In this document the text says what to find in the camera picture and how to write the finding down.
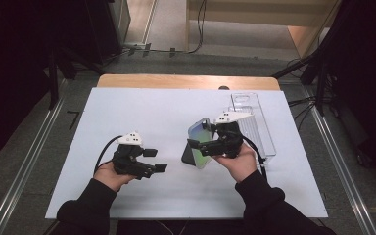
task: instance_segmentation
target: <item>transparent plastic container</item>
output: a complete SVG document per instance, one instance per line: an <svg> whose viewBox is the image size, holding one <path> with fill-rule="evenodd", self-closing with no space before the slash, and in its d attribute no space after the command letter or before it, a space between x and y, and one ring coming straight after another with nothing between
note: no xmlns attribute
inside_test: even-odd
<svg viewBox="0 0 376 235"><path fill-rule="evenodd" d="M270 132L257 93L234 93L231 95L229 112L251 113L253 116L238 120L240 130L257 147L267 165L276 155Z"/></svg>

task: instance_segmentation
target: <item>gray floor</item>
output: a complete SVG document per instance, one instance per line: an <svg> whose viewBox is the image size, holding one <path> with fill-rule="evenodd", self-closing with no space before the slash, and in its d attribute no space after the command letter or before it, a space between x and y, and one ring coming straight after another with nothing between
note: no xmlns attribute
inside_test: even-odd
<svg viewBox="0 0 376 235"><path fill-rule="evenodd" d="M169 2L176 4L177 1L159 1L157 10L161 10L159 8L161 4ZM164 15L157 14L157 16L157 19L161 21L166 20ZM265 35L263 28L260 29L262 30L260 35ZM163 49L160 44L162 42L167 49L169 47L182 49L178 48L181 44L175 45L176 43L181 43L177 37L166 37L172 42L161 40L161 38L164 38L164 34L160 30L160 26L152 25L148 38L153 43L153 48L157 46L156 49ZM180 29L177 26L170 25L168 30L174 30L175 35L180 33ZM273 38L253 37L253 40L256 41L255 43L250 44L247 41L243 41L245 45L248 45L244 47L246 49L228 48L224 53L220 53L220 49L227 47L228 42L215 40L216 43L213 44L212 39L208 38L206 34L205 45L197 55L177 54L175 57L170 58L169 54L151 52L148 56L143 57L141 53L137 52L132 56L123 55L114 60L106 67L106 71L108 73L270 76L285 68L287 63L297 55L294 54L296 52L292 50L291 39L285 34L285 31L281 27L276 30L278 30L276 32L278 35L283 36L279 36L275 40ZM250 50L247 48L253 46L256 46L255 49L258 50L258 53L255 51L251 54L240 53L242 50L249 52ZM68 81L67 89L64 92L65 99L60 112L49 132L47 141L38 155L21 196L14 202L15 209L11 214L8 214L7 223L3 224L6 225L3 226L3 234L42 234L52 223L52 221L44 218L44 214L77 127L76 123L71 128L74 115L69 114L68 111L81 112L84 109L89 92L92 87L96 86L97 81L98 75L88 70L81 71L76 80ZM288 100L302 99L305 96L304 88L299 85L297 79L290 75L282 78L280 84ZM27 156L41 123L48 115L48 104L49 96L47 95L31 111L8 141L5 148L0 152L0 205L13 183L25 156ZM297 106L291 112L297 114L304 108L305 105ZM328 109L325 110L327 111L326 120L376 225L376 167L365 168L357 163L353 146L345 129L341 126L339 120L328 112ZM348 195L337 175L313 115L306 117L300 134L329 213L329 218L322 219L322 222L334 229L337 234L362 234Z"/></svg>

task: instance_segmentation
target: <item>black sleeve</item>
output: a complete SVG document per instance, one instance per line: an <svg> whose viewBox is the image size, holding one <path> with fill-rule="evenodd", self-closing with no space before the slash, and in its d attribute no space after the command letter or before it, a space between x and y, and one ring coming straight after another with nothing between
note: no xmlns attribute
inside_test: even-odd
<svg viewBox="0 0 376 235"><path fill-rule="evenodd" d="M109 234L109 209L116 192L91 179L76 201L67 201L57 212L60 223L52 231L58 234Z"/></svg>
<svg viewBox="0 0 376 235"><path fill-rule="evenodd" d="M236 184L236 190L246 204L244 223L248 234L335 234L286 203L285 193L271 188L258 170Z"/></svg>

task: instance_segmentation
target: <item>floor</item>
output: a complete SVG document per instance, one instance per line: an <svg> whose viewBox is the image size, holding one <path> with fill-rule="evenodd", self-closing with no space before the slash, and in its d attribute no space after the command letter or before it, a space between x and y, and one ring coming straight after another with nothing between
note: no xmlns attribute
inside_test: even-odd
<svg viewBox="0 0 376 235"><path fill-rule="evenodd" d="M145 28L143 33L139 33L135 27L131 27L126 43L141 47L151 43L151 48L157 50L184 49L185 16L178 17L179 13L184 12L184 0L128 0L128 2L132 8L138 4L148 3L144 7L145 13L142 14L145 20L141 20L148 27L142 26ZM151 17L146 16L146 13L150 12L147 9L153 10ZM130 10L131 14L138 12L138 9L133 10ZM191 22L191 24L191 28L196 27L196 22ZM196 39L195 33L197 31L193 29L190 48L195 48L198 45L198 37ZM109 72L181 74L198 72L221 75L254 75L256 72L252 69L256 67L258 75L270 75L299 57L285 26L207 22L204 26L203 47L196 55L199 56L180 56L179 58L176 56L173 59L164 55L151 55L147 58L138 55L126 56L122 60L111 63ZM198 69L192 70L184 65ZM299 73L299 71L295 71L294 75L299 75ZM296 80L290 79L292 76L288 77L280 82L287 98L304 97L307 92L311 92L313 87L303 87ZM97 84L97 76L87 71L80 74L79 80L66 81L66 83L64 88L66 96L62 97L63 105L56 116L57 121L50 123L52 130L45 137L52 141L48 141L45 146L38 146L41 148L41 152L35 156L36 159L33 158L34 156L31 157L34 164L26 174L28 181L21 185L21 193L18 196L14 195L9 200L17 206L0 217L3 219L0 234L25 234L25 232L42 234L52 223L50 220L43 219L42 214L46 212L52 190L74 135L76 128L76 124L73 124L74 112L83 109L91 87ZM40 132L43 120L45 121L48 116L54 114L46 111L48 102L49 97L46 96L37 104L0 153L0 205L4 196L8 196L19 169L23 167L25 156L31 156L29 147L37 145L34 138L36 133ZM303 107L297 107L291 112L297 114L301 108ZM326 134L322 134L320 131L325 127L323 121L326 121L326 127L332 133L332 140L335 144L332 147L328 147L327 144L327 140L331 140L331 138L325 139ZM324 222L334 228L338 234L376 234L376 167L365 168L358 164L345 129L328 110L326 116L320 120L316 117L316 112L309 115L304 122L301 138L310 158L309 161L319 189L325 193L325 204L330 218ZM333 160L334 156L342 158L346 165L345 171L350 176L350 182L345 182L346 180L342 179ZM346 183L354 186L359 194L352 204L356 205L360 199L361 205L366 205L368 214L362 214L361 217L365 220L355 216L355 208L351 207L350 202L353 197L348 192L349 187L346 186ZM371 218L372 227L368 225L371 224L368 221L369 218ZM368 231L363 230L362 227L367 227ZM114 234L114 230L115 224L113 223L112 234Z"/></svg>

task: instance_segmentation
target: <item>white table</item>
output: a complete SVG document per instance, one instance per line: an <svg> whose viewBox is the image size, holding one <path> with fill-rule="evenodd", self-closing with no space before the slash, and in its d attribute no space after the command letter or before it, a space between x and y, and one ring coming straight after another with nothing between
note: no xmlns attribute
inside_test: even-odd
<svg viewBox="0 0 376 235"><path fill-rule="evenodd" d="M60 205L79 197L92 177L97 158L117 135L137 130L144 148L159 150L155 158L138 161L166 163L165 173L133 180L122 187L111 217L238 218L244 204L234 180L215 161L204 169L181 162L187 129L195 121L216 118L226 110L232 93L245 91L194 89L94 88L71 143L46 217L54 218ZM268 181L286 193L286 201L308 217L326 217L298 131L281 91L258 93L276 156L267 168ZM104 161L117 146L111 146Z"/></svg>

